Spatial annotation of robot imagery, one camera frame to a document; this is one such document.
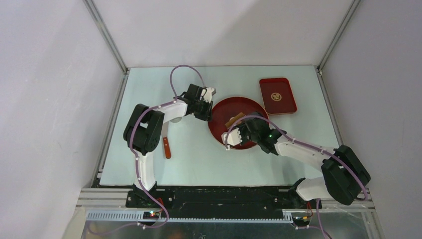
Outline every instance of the red plate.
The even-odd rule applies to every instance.
[[[224,144],[221,135],[227,132],[225,123],[227,123],[232,117],[235,117],[239,113],[248,115],[252,112],[258,112],[268,119],[267,112],[261,105],[255,101],[245,97],[230,97],[218,102],[212,109],[212,121],[208,122],[208,128],[210,128],[211,134],[214,138]],[[245,145],[236,145],[234,149],[247,149],[255,146],[255,143],[248,142]]]

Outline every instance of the orange wire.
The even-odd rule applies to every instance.
[[[309,212],[309,210],[311,210],[311,215],[309,217],[312,217],[314,215],[314,212],[312,211],[312,207],[311,207],[311,204],[309,202],[307,204],[307,208],[308,208],[308,212]]]
[[[163,200],[161,199],[161,198],[157,198],[157,200],[159,200],[160,201],[160,203],[161,203],[161,205],[163,205],[164,206],[164,202],[163,202]]]

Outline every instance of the black bracket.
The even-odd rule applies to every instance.
[[[351,148],[346,145],[334,150],[334,155],[352,169],[364,186],[371,180],[371,176]],[[350,205],[357,198],[362,189],[352,175],[333,158],[323,161],[321,166],[325,185],[330,195],[344,205]]]
[[[186,92],[183,92],[178,97],[178,99],[188,104],[186,115],[194,115],[197,119],[203,121],[211,121],[213,101],[206,102],[204,99],[201,98],[201,93],[203,90],[207,89],[194,84],[190,84],[188,90]]]
[[[258,112],[253,112],[249,115],[262,115]],[[242,142],[240,145],[244,145],[249,141],[252,141],[259,145],[262,151],[266,153],[273,153],[278,155],[275,144],[281,133],[277,129],[270,129],[267,122],[258,118],[246,118],[242,120],[242,123],[236,125],[233,129],[238,128],[240,131],[240,137]]]
[[[130,116],[129,122],[124,129],[123,139],[127,142],[129,147],[130,136],[135,127],[136,121],[139,119],[141,114],[147,110],[148,107],[143,104],[137,104]],[[148,152],[152,152],[160,141],[161,128],[163,127],[164,113],[160,111],[149,111],[141,123],[148,123],[147,128],[138,125],[133,138],[133,148],[141,152],[142,155],[146,155]]]
[[[173,218],[278,219],[283,209],[306,209],[307,202],[292,201],[288,186],[217,187],[157,186],[149,193],[160,198]],[[316,208],[316,201],[309,201]],[[127,208],[157,208],[145,193],[132,186]]]

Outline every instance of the wire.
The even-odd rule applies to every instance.
[[[191,68],[192,70],[194,70],[198,75],[199,75],[199,78],[201,79],[201,81],[202,81],[202,84],[203,84],[203,86],[204,86],[204,88],[206,88],[205,87],[205,82],[204,82],[204,80],[203,80],[203,78],[202,78],[202,76],[201,76],[201,74],[199,73],[199,71],[198,70],[196,70],[194,67],[192,67],[192,66],[189,66],[189,65],[179,65],[179,66],[176,66],[175,68],[173,68],[172,69],[172,71],[171,71],[171,73],[170,73],[170,85],[171,85],[171,88],[172,88],[172,90],[173,90],[173,93],[174,93],[174,95],[175,95],[175,100],[178,98],[178,96],[177,96],[177,93],[176,93],[176,90],[174,89],[174,86],[173,86],[173,80],[172,80],[172,77],[173,77],[173,72],[177,69],[177,68],[179,68],[179,67],[188,67],[188,68]],[[117,232],[118,230],[120,230],[120,229],[122,229],[122,228],[125,228],[125,227],[128,227],[128,226],[134,226],[134,225],[138,225],[138,226],[143,226],[144,228],[159,228],[159,227],[162,227],[163,225],[165,225],[168,221],[169,221],[169,219],[170,219],[170,217],[169,217],[169,212],[167,211],[167,209],[164,207],[164,202],[163,202],[163,200],[161,199],[161,198],[158,198],[158,200],[159,201],[157,201],[151,194],[149,194],[149,192],[146,190],[146,188],[145,188],[145,186],[142,184],[142,182],[141,182],[141,177],[140,177],[140,173],[139,173],[139,166],[138,166],[138,160],[139,160],[139,155],[138,155],[138,153],[133,149],[133,139],[134,139],[134,137],[135,137],[135,132],[136,132],[136,129],[138,128],[138,126],[139,126],[139,124],[141,123],[141,121],[142,121],[142,119],[144,118],[144,116],[148,113],[148,112],[150,112],[151,110],[154,110],[154,109],[157,109],[157,108],[160,108],[160,107],[164,107],[164,106],[168,106],[168,105],[171,105],[171,104],[173,104],[173,103],[175,103],[175,101],[170,101],[170,102],[167,102],[167,103],[164,103],[164,104],[162,104],[162,105],[159,105],[159,106],[154,106],[154,107],[150,107],[150,108],[148,108],[147,110],[145,110],[140,116],[139,116],[139,118],[138,118],[138,120],[136,121],[136,123],[135,123],[135,126],[134,126],[134,128],[133,128],[133,130],[132,130],[132,134],[130,135],[130,141],[129,141],[129,148],[130,148],[130,151],[132,151],[132,153],[135,155],[135,169],[136,169],[136,177],[137,177],[137,179],[138,179],[138,182],[139,182],[139,185],[141,186],[141,188],[142,188],[142,190],[145,192],[145,194],[152,200],[152,201],[154,201],[156,204],[158,204],[159,206],[160,206],[160,208],[161,208],[161,210],[160,210],[160,213],[162,212],[162,211],[164,211],[165,212],[165,214],[166,214],[166,220],[164,221],[164,223],[163,224],[160,224],[160,225],[157,225],[157,226],[155,226],[155,225],[151,225],[151,226],[148,226],[148,225],[145,225],[145,224],[142,224],[142,223],[140,223],[140,222],[136,222],[136,223],[128,223],[128,224],[125,224],[125,225],[123,225],[123,226],[121,226],[121,227],[118,227],[118,228],[116,228],[116,229],[114,229],[114,230],[111,230],[111,231],[109,231],[109,232],[105,232],[105,233],[95,233],[95,232],[93,232],[92,230],[91,230],[91,228],[90,228],[90,225],[91,224],[89,224],[88,225],[88,231],[89,231],[89,233],[91,233],[91,234],[93,234],[93,235],[97,235],[97,236],[105,236],[105,235],[109,235],[109,234],[112,234],[112,233],[114,233],[114,232]]]
[[[308,202],[308,206],[307,207],[309,207],[309,209],[311,210],[311,215],[310,216],[308,216],[308,217],[312,217],[313,215],[314,215],[314,212],[312,211],[312,207],[311,207],[311,204],[310,204],[310,202]]]
[[[132,134],[130,135],[130,140],[129,140],[129,148],[130,148],[130,151],[132,151],[132,153],[135,155],[135,171],[136,171],[136,178],[138,179],[138,182],[139,182],[139,185],[141,186],[141,188],[142,188],[142,190],[144,191],[144,193],[153,201],[153,202],[155,202],[156,204],[158,204],[162,209],[163,209],[163,211],[164,211],[164,213],[166,214],[166,220],[164,221],[164,223],[163,224],[160,224],[160,225],[157,225],[157,226],[155,226],[155,225],[152,225],[152,226],[148,226],[148,225],[143,225],[145,228],[159,228],[159,227],[161,227],[161,226],[163,226],[163,225],[165,225],[168,221],[169,221],[169,219],[170,219],[170,217],[169,217],[169,212],[167,211],[167,209],[160,203],[160,202],[158,202],[151,194],[149,194],[149,192],[148,192],[148,190],[145,188],[145,186],[142,184],[142,182],[141,182],[141,176],[140,176],[140,173],[139,173],[139,163],[138,163],[138,160],[139,160],[139,155],[138,155],[138,153],[133,149],[133,139],[134,139],[134,137],[135,137],[135,132],[136,132],[136,129],[138,128],[138,126],[139,126],[139,124],[141,123],[141,121],[142,121],[142,119],[144,118],[144,116],[148,113],[148,112],[150,112],[151,110],[154,110],[154,109],[157,109],[157,108],[160,108],[160,107],[164,107],[164,106],[169,106],[169,105],[171,105],[171,104],[174,104],[174,102],[175,101],[170,101],[170,102],[167,102],[167,103],[164,103],[164,104],[162,104],[162,105],[159,105],[159,106],[154,106],[154,107],[150,107],[150,108],[148,108],[147,110],[145,110],[144,112],[142,112],[142,114],[139,116],[139,118],[138,118],[138,120],[136,121],[136,123],[135,123],[135,125],[134,125],[134,127],[133,127],[133,130],[132,130]]]
[[[201,81],[202,81],[202,85],[204,86],[204,88],[206,88],[206,87],[205,87],[205,82],[204,82],[204,80],[203,80],[203,78],[202,78],[201,74],[199,73],[199,71],[197,71],[197,69],[195,69],[194,67],[189,66],[189,65],[178,65],[178,66],[174,67],[174,68],[172,69],[172,71],[170,72],[170,86],[172,87],[172,90],[173,90],[173,93],[174,93],[175,99],[177,99],[177,98],[178,98],[178,96],[177,96],[176,90],[174,89],[174,86],[173,86],[173,72],[174,72],[177,68],[179,68],[179,67],[188,67],[188,68],[191,68],[192,70],[194,70],[194,71],[198,74],[199,78],[201,79]]]
[[[274,126],[288,141],[293,141],[293,139],[292,138],[290,138],[286,133],[284,133],[284,131],[282,131],[277,125],[275,125],[271,120],[269,120],[269,119],[266,119],[266,118],[264,118],[264,117],[262,117],[262,116],[257,116],[257,115],[248,115],[248,116],[243,116],[242,118],[239,118],[239,119],[237,119],[231,126],[230,126],[230,128],[228,129],[228,131],[227,131],[227,134],[226,134],[226,137],[225,137],[225,141],[224,141],[224,146],[227,148],[227,140],[228,140],[228,135],[230,134],[230,132],[233,130],[233,127],[235,126],[235,125],[237,125],[237,123],[238,122],[240,122],[240,121],[242,121],[242,120],[244,120],[244,119],[247,119],[247,118],[258,118],[258,119],[261,119],[261,120],[264,120],[264,121],[266,121],[266,122],[268,122],[268,123],[270,123],[272,126]],[[352,175],[352,177],[353,177],[353,179],[357,182],[357,184],[359,185],[359,187],[360,187],[360,189],[362,190],[362,192],[363,192],[363,195],[365,196],[364,197],[364,201],[366,201],[366,200],[368,200],[368,192],[366,192],[366,188],[365,188],[365,186],[363,185],[363,183],[359,180],[359,178],[357,177],[357,175],[353,172],[353,170],[349,167],[349,166],[347,166],[347,164],[345,164],[340,158],[338,158],[337,156],[335,156],[334,154],[332,154],[332,153],[330,153],[330,152],[328,152],[328,151],[326,151],[326,150],[324,150],[324,149],[321,149],[321,148],[318,148],[318,147],[315,147],[315,146],[313,146],[313,145],[310,145],[310,144],[307,144],[307,143],[304,143],[304,142],[301,142],[301,141],[298,141],[298,140],[295,140],[295,143],[297,143],[297,144],[299,144],[299,145],[301,145],[301,146],[304,146],[304,147],[306,147],[306,148],[311,148],[311,149],[313,149],[313,150],[315,150],[315,151],[317,151],[317,152],[320,152],[320,153],[323,153],[323,154],[325,154],[325,155],[328,155],[328,156],[330,156],[331,158],[333,158],[334,160],[336,160],[338,163],[340,163],[342,166],[343,166],[343,168],[345,168],[346,170],[347,170],[347,172],[349,172],[350,173],[350,175]]]
[[[326,235],[328,235],[327,233],[325,233],[324,228],[322,226],[322,222],[321,222],[321,216],[319,214],[319,202],[321,201],[321,199],[317,199],[316,200],[316,217],[318,217],[318,223],[319,223],[319,228],[321,229],[322,234],[324,235],[324,238],[326,239]]]
[[[163,206],[164,206],[163,199],[161,199],[161,198],[157,198],[157,199],[160,201],[161,205],[163,205]]]
[[[320,230],[320,231],[321,231],[321,228],[319,228],[319,227],[315,227],[315,226],[309,226],[309,227],[298,227],[298,226],[296,226],[296,224],[295,224],[295,223],[292,223],[291,225],[292,225],[293,227],[297,228],[297,229],[309,229],[309,228],[313,228],[313,229],[318,229],[318,230]],[[322,231],[322,233],[323,233],[323,234],[325,234],[325,235],[327,235],[327,237],[328,237],[329,239],[332,239],[332,237],[330,236],[330,234],[328,234],[328,232],[326,232],[325,230],[323,230],[323,231]]]
[[[120,230],[122,228],[125,228],[125,227],[128,227],[128,226],[134,226],[134,225],[138,225],[138,223],[128,223],[128,224],[125,224],[123,226],[120,226],[120,227],[118,227],[116,229],[113,229],[113,230],[108,231],[108,232],[105,232],[105,233],[95,233],[95,232],[93,232],[91,230],[91,223],[89,223],[88,226],[87,226],[87,229],[88,229],[88,232],[91,233],[91,234],[93,234],[93,235],[96,235],[96,236],[106,236],[106,235],[115,233],[115,232],[117,232],[118,230]]]

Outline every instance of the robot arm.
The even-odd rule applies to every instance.
[[[252,115],[261,116],[259,113],[252,113]],[[262,119],[247,118],[236,125],[229,135],[224,133],[221,137],[223,141],[227,137],[227,143],[232,146],[252,141],[266,153],[294,158],[322,172],[323,177],[302,178],[291,187],[289,191],[292,193],[292,200],[297,201],[298,204],[316,198],[334,198],[342,204],[350,205],[361,191],[350,173],[333,158],[309,147],[304,147],[299,141],[295,143],[296,139],[291,136],[289,137],[293,140],[288,140],[277,129],[270,129]],[[366,185],[371,179],[351,148],[345,145],[341,145],[337,149],[309,143],[307,145],[320,148],[340,158],[352,169],[363,185]]]
[[[172,119],[187,115],[194,115],[200,120],[210,121],[213,104],[212,96],[214,94],[214,88],[204,88],[190,84],[188,90],[177,97],[173,101],[173,104],[151,110],[141,120],[141,123],[147,123],[148,126],[143,127],[138,125],[133,139],[133,149],[139,155],[139,158],[136,158],[136,163],[139,168],[140,180],[146,190],[149,191],[156,183],[153,168],[153,151],[160,141],[163,124]],[[138,104],[133,110],[123,133],[123,138],[127,141],[128,147],[134,126],[140,115],[147,109],[147,106]],[[134,180],[134,184],[137,188],[142,189],[138,179]]]

